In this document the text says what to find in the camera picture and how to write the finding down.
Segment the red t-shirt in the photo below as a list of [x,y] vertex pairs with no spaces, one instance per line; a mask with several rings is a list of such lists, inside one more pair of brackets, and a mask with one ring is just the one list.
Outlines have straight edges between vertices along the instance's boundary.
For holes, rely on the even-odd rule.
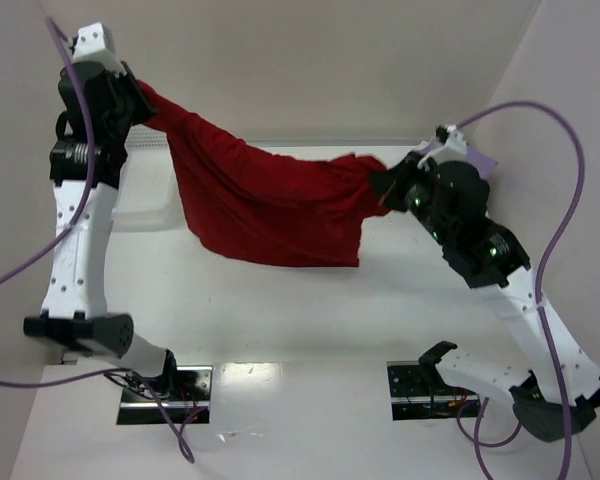
[[389,212],[369,182],[387,170],[379,159],[270,153],[140,88],[157,112],[147,127],[166,136],[186,225],[206,249],[278,267],[358,267],[364,221]]

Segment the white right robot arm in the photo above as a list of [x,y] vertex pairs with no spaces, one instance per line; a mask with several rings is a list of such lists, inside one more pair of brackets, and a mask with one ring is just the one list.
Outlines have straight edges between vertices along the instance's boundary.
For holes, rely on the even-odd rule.
[[441,341],[419,358],[428,387],[466,387],[507,405],[543,442],[582,432],[600,407],[600,367],[536,286],[539,271],[516,236],[489,218],[487,182],[462,161],[409,160],[405,180],[400,200],[441,246],[450,268],[493,309],[529,363],[519,369],[482,362]]

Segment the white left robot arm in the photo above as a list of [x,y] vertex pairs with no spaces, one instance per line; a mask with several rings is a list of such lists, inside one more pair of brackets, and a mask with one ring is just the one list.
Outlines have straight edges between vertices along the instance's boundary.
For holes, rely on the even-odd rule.
[[57,243],[41,312],[27,336],[126,369],[160,396],[181,389],[174,354],[139,336],[127,314],[109,311],[105,256],[125,141],[146,125],[165,134],[186,224],[208,250],[282,267],[355,267],[363,222],[394,208],[396,170],[371,155],[306,161],[248,145],[159,95],[130,72],[96,61],[70,65],[58,84],[50,178]]

